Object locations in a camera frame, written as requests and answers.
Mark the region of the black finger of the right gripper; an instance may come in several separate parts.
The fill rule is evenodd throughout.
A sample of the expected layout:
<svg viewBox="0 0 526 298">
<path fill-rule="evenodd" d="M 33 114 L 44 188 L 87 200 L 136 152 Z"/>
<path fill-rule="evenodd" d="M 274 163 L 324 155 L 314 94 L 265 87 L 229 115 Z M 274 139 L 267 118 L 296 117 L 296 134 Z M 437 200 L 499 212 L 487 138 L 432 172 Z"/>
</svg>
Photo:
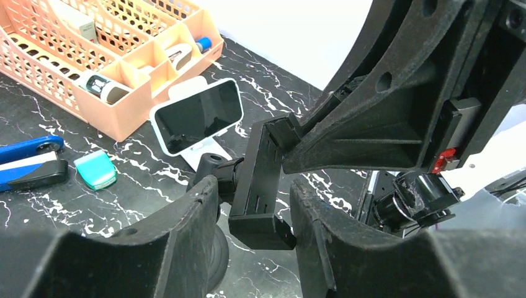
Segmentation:
<svg viewBox="0 0 526 298">
<path fill-rule="evenodd" d="M 394 39 L 412 1 L 373 1 L 365 23 L 342 65 L 322 91 L 315 105 L 301 119 L 308 132 L 325 119 L 379 62 Z"/>
<path fill-rule="evenodd" d="M 287 174 L 325 168 L 407 171 L 423 166 L 461 52 L 468 1 L 412 1 L 379 62 L 285 155 Z"/>
</svg>

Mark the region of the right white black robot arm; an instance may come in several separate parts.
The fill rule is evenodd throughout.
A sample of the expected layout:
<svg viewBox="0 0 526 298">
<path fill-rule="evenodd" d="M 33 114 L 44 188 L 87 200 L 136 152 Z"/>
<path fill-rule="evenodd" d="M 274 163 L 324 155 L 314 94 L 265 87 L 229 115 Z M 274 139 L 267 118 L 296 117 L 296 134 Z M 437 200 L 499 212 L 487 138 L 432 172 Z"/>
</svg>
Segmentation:
<svg viewBox="0 0 526 298">
<path fill-rule="evenodd" d="M 465 193 L 442 173 L 481 152 L 524 101 L 524 1 L 373 1 L 283 168 L 379 171 L 391 185 L 361 221 L 430 227 Z"/>
</svg>

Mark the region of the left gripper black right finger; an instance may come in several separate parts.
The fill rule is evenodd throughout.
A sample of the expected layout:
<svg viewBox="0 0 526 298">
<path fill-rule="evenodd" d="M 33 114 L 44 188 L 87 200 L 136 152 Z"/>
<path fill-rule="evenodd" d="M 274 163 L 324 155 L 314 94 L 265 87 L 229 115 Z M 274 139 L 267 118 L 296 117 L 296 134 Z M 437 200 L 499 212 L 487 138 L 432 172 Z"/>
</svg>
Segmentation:
<svg viewBox="0 0 526 298">
<path fill-rule="evenodd" d="M 399 238 L 353 219 L 300 181 L 290 188 L 304 297 L 524 297 L 524 230 Z"/>
</svg>

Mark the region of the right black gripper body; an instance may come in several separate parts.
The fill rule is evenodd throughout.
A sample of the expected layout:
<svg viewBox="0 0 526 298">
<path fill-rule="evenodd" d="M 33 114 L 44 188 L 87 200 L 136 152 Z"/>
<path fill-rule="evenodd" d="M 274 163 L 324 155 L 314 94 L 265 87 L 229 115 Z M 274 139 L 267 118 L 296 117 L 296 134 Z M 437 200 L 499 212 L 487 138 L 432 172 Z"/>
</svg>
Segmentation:
<svg viewBox="0 0 526 298">
<path fill-rule="evenodd" d="M 427 149 L 429 173 L 480 153 L 511 107 L 525 100 L 525 1 L 468 1 L 461 52 L 441 88 L 445 102 Z"/>
</svg>

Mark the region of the black phone stand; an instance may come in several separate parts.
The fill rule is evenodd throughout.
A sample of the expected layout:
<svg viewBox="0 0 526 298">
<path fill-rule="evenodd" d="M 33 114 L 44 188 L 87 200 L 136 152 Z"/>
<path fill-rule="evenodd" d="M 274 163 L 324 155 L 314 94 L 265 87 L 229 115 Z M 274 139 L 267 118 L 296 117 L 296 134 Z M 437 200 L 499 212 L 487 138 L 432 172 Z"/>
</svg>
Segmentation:
<svg viewBox="0 0 526 298">
<path fill-rule="evenodd" d="M 275 214 L 282 157 L 302 138 L 294 114 L 252 125 L 244 157 L 227 160 L 214 153 L 200 157 L 187 189 L 208 175 L 218 181 L 218 200 L 231 205 L 229 231 L 253 250 L 293 250 L 296 237 L 286 221 Z"/>
</svg>

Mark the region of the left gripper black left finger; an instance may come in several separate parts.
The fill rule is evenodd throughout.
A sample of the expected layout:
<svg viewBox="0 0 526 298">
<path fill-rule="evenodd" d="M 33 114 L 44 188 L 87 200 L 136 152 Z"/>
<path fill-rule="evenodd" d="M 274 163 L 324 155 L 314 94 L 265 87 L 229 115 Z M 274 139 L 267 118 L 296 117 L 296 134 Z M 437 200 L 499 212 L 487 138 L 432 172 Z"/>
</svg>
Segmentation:
<svg viewBox="0 0 526 298">
<path fill-rule="evenodd" d="M 205 297 L 218 182 L 189 192 L 114 236 L 67 229 L 1 234 L 2 297 Z"/>
</svg>

